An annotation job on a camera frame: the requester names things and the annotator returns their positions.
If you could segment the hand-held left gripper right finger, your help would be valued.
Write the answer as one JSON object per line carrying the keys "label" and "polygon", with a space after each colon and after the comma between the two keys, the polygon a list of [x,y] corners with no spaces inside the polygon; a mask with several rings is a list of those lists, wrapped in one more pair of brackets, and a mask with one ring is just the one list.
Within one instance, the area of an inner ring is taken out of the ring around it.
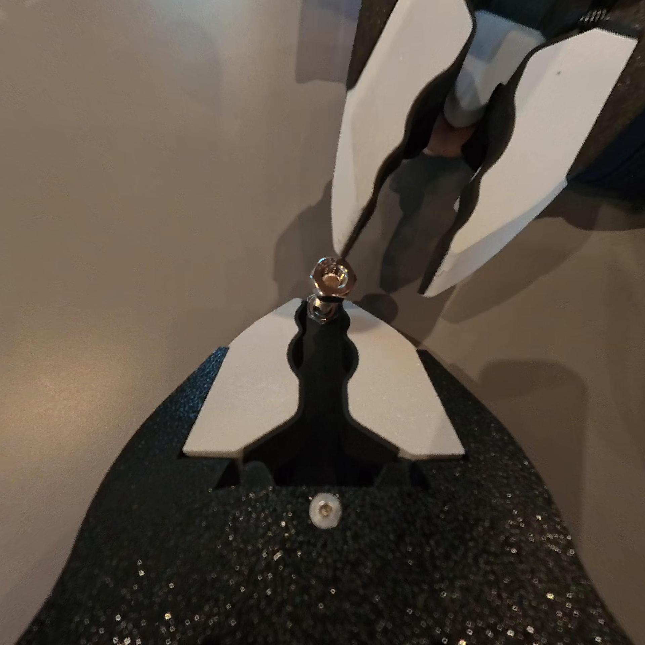
{"label": "hand-held left gripper right finger", "polygon": [[347,302],[356,357],[346,386],[351,418],[409,460],[459,459],[464,447],[415,346],[375,315]]}

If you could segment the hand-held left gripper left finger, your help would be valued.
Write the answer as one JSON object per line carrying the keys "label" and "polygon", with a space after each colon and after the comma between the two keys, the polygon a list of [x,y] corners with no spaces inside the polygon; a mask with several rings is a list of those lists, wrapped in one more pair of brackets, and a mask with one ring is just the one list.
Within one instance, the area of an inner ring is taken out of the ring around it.
{"label": "hand-held left gripper left finger", "polygon": [[182,452],[240,459],[299,410],[299,377],[290,347],[301,328],[294,298],[260,318],[230,344]]}

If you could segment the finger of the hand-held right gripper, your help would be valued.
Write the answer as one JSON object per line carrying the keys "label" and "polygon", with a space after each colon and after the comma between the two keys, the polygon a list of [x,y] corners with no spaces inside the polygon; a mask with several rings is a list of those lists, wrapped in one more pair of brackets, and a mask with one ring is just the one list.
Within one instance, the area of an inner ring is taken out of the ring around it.
{"label": "finger of the hand-held right gripper", "polygon": [[488,147],[419,292],[434,297],[484,266],[566,187],[639,38],[608,28],[531,51],[489,104]]}
{"label": "finger of the hand-held right gripper", "polygon": [[332,180],[334,251],[347,255],[387,178],[424,148],[472,43],[468,1],[375,1],[360,9]]}

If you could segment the silver hex bolt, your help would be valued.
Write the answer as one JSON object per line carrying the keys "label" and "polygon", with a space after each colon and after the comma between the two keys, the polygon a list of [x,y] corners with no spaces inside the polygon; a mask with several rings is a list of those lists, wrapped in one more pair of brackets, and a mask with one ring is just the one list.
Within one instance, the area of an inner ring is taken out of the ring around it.
{"label": "silver hex bolt", "polygon": [[342,298],[327,297],[311,294],[307,298],[307,316],[317,324],[323,325],[336,318]]}

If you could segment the person's right hand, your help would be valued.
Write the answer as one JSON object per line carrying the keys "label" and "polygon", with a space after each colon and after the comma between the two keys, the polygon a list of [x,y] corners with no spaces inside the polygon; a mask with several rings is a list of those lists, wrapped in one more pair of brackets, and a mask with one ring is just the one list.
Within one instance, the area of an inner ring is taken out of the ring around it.
{"label": "person's right hand", "polygon": [[456,128],[443,117],[438,118],[423,152],[430,157],[461,157],[462,148],[474,134],[475,129],[473,125]]}

